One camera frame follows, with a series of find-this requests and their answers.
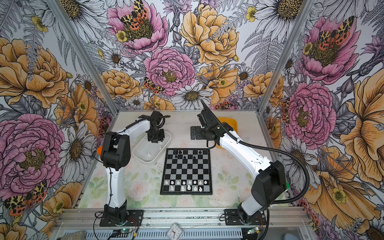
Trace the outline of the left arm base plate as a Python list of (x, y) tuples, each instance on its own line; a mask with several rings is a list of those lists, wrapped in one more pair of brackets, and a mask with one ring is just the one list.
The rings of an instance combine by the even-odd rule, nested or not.
[(140, 227), (143, 215), (143, 210), (111, 209), (103, 213), (100, 227)]

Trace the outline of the white plastic tray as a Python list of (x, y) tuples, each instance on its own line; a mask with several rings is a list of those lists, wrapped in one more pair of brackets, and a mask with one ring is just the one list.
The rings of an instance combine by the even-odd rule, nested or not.
[(158, 143), (148, 141), (146, 134), (132, 150), (132, 156), (143, 163), (152, 163), (166, 151), (171, 142), (171, 134), (165, 131), (165, 138)]

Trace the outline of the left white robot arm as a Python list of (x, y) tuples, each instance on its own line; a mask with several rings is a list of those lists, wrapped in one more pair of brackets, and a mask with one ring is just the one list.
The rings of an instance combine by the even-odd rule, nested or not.
[(163, 126), (169, 117), (153, 111), (150, 116), (139, 116), (123, 130), (106, 133), (103, 145), (98, 149), (108, 177), (108, 197), (101, 217), (101, 227), (124, 226), (130, 221), (124, 193), (125, 169), (131, 160), (130, 140), (146, 133), (148, 143), (163, 142), (166, 138)]

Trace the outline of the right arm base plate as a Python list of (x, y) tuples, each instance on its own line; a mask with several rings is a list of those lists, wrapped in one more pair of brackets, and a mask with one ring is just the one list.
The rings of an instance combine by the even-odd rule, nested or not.
[(224, 213), (220, 216), (220, 220), (224, 221), (226, 226), (264, 226), (267, 223), (267, 217), (260, 211), (257, 211), (248, 219), (246, 218), (246, 215), (243, 215), (243, 217), (244, 218), (241, 219), (239, 216), (238, 209), (224, 209)]

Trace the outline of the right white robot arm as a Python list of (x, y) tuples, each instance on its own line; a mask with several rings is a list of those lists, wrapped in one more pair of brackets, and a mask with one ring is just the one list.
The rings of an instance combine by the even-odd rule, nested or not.
[(256, 213), (266, 210), (287, 190), (284, 166), (256, 152), (262, 147), (244, 142), (228, 123), (220, 122), (204, 101), (201, 105), (203, 109), (198, 119), (204, 138), (232, 154), (254, 179), (249, 197), (238, 206), (240, 221), (247, 224)]

